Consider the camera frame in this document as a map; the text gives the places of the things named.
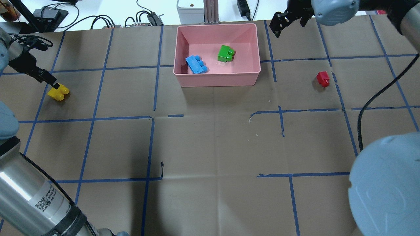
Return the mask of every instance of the label sticker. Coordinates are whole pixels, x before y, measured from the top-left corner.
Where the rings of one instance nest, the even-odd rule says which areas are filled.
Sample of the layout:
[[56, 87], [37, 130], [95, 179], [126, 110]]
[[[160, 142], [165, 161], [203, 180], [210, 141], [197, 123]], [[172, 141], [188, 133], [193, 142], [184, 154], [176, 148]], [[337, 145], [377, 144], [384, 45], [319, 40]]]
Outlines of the label sticker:
[[[62, 206], [63, 200], [64, 197], [53, 185], [45, 181], [41, 189], [28, 203], [38, 209], [45, 217], [51, 218], [58, 210], [64, 207]], [[68, 211], [68, 206], [64, 207], [64, 211]]]

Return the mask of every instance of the yellow toy block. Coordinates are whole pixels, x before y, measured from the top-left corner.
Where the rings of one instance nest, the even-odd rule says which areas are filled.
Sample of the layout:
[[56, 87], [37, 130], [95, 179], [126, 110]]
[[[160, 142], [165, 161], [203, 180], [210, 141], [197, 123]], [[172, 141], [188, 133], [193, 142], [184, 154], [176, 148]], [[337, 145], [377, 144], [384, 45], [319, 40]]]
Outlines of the yellow toy block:
[[60, 83], [58, 83], [58, 84], [60, 85], [60, 87], [58, 87], [58, 89], [52, 88], [47, 93], [47, 95], [54, 98], [57, 101], [63, 101], [64, 100], [64, 95], [70, 93], [70, 90], [66, 86], [64, 86]]

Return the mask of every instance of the green toy block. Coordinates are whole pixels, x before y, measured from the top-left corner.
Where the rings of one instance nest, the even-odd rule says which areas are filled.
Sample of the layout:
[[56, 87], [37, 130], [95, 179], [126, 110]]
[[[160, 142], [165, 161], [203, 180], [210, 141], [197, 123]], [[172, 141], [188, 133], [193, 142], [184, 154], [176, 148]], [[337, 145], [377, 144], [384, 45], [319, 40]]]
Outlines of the green toy block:
[[231, 47], [222, 45], [220, 48], [219, 54], [217, 55], [217, 60], [221, 62], [232, 61], [235, 50]]

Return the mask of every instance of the white box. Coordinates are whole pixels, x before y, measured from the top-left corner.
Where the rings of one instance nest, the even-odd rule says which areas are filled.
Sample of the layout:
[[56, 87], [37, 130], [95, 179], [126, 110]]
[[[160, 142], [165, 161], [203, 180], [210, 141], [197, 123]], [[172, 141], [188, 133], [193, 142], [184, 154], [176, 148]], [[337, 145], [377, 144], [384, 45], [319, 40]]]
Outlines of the white box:
[[178, 0], [176, 3], [181, 24], [198, 24], [204, 22], [203, 0]]

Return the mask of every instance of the metal stand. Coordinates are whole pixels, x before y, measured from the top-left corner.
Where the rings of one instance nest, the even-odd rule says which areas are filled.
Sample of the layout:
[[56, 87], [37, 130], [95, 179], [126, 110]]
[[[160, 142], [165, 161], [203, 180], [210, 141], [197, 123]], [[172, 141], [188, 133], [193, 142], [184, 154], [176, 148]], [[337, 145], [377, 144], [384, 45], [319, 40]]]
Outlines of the metal stand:
[[220, 24], [218, 0], [204, 0], [204, 24]]

